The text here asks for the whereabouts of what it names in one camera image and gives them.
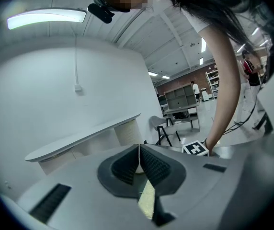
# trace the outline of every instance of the black t-shirt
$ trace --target black t-shirt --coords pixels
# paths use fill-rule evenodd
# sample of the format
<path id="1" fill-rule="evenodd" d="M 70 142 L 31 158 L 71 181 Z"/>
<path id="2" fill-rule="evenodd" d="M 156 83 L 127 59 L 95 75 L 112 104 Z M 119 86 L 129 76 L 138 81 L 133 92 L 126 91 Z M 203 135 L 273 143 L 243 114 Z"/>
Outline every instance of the black t-shirt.
<path id="1" fill-rule="evenodd" d="M 260 85 L 261 83 L 258 77 L 258 73 L 252 73 L 252 71 L 255 69 L 254 65 L 249 60 L 245 60 L 243 66 L 245 67 L 246 74 L 249 76 L 250 86 Z"/>

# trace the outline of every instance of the shelving unit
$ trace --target shelving unit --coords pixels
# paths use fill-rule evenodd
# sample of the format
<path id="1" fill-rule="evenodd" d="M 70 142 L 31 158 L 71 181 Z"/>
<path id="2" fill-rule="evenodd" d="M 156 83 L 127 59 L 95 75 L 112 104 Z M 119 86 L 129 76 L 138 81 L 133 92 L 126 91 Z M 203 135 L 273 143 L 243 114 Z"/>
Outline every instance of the shelving unit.
<path id="1" fill-rule="evenodd" d="M 194 90 L 191 84 L 165 92 L 169 109 L 181 108 L 196 104 Z"/>
<path id="2" fill-rule="evenodd" d="M 205 75 L 212 93 L 212 98 L 214 100 L 218 96 L 219 72 L 218 70 L 214 70 L 211 72 L 206 72 Z"/>

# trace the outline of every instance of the white sleeve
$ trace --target white sleeve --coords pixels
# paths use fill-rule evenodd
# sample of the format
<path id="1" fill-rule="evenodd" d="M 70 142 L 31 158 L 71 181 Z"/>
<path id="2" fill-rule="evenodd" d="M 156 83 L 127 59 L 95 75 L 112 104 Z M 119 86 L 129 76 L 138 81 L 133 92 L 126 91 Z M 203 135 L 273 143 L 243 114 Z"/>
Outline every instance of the white sleeve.
<path id="1" fill-rule="evenodd" d="M 193 26 L 193 28 L 196 30 L 197 33 L 202 31 L 204 28 L 208 27 L 209 24 L 205 23 L 204 21 L 201 21 L 199 18 L 192 16 L 190 13 L 188 13 L 185 10 L 182 10 L 183 15 L 186 16 L 189 23 Z"/>

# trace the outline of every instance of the brick wall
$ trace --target brick wall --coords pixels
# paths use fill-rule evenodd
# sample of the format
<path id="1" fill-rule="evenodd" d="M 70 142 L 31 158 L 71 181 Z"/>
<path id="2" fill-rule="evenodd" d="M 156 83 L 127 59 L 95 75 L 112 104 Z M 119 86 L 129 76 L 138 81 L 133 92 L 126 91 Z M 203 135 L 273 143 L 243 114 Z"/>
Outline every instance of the brick wall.
<path id="1" fill-rule="evenodd" d="M 191 81 L 194 81 L 199 86 L 200 92 L 201 92 L 202 88 L 206 88 L 207 93 L 210 93 L 210 88 L 209 88 L 208 82 L 206 80 L 205 73 L 212 71 L 214 69 L 214 65 L 215 64 L 203 67 L 199 70 L 193 71 L 191 73 L 188 73 L 188 74 L 183 75 L 179 78 L 171 80 L 170 82 L 167 82 L 165 84 L 158 86 L 157 87 L 158 94 L 163 95 L 164 92 L 171 90 L 171 89 L 179 88 L 185 84 L 190 83 Z"/>

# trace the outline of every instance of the ceiling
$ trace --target ceiling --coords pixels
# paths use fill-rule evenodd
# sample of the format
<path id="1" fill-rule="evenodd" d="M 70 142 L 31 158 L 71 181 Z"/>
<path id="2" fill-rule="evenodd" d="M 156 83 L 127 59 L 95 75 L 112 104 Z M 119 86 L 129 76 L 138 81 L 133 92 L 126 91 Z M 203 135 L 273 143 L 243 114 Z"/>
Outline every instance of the ceiling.
<path id="1" fill-rule="evenodd" d="M 129 48 L 139 52 L 149 71 L 157 73 L 151 77 L 154 86 L 172 78 L 204 67 L 213 62 L 209 50 L 201 53 L 201 37 L 190 25 L 180 9 L 172 7 L 168 0 L 154 0 L 152 6 L 143 10 L 131 10 L 129 13 L 116 12 L 110 24 L 104 24 L 98 18 L 87 13 L 83 23 L 49 22 L 36 23 L 8 30 L 6 19 L 26 10 L 61 7 L 84 9 L 93 0 L 13 0 L 0 2 L 0 50 L 14 43 L 36 37 L 70 35 L 94 37 L 116 44 L 119 48 Z M 259 45 L 263 42 L 261 32 L 251 36 L 256 26 L 248 16 L 239 20 L 250 40 Z M 240 46 L 232 43 L 234 50 Z M 199 66 L 199 59 L 204 64 Z"/>

